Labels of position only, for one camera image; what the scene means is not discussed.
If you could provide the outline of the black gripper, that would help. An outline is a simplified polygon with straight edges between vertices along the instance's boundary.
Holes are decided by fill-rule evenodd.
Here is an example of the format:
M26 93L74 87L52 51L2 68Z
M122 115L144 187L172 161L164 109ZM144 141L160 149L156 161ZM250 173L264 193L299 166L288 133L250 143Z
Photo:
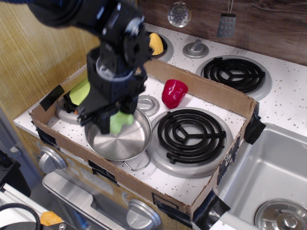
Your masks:
M86 56L90 91L77 106L81 126L96 124L101 134L110 133L110 117L121 111L134 114L147 74L148 49L99 46Z

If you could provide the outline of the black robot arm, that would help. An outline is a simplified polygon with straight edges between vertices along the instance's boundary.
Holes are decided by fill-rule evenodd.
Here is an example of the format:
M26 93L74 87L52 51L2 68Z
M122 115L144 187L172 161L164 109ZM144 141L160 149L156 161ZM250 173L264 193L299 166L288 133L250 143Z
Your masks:
M145 90L144 64L153 50L143 24L143 13L125 0L26 0L42 24L74 26L97 36L99 47L87 54L90 90L76 108L84 126L94 123L102 134L111 132L111 117L133 114Z

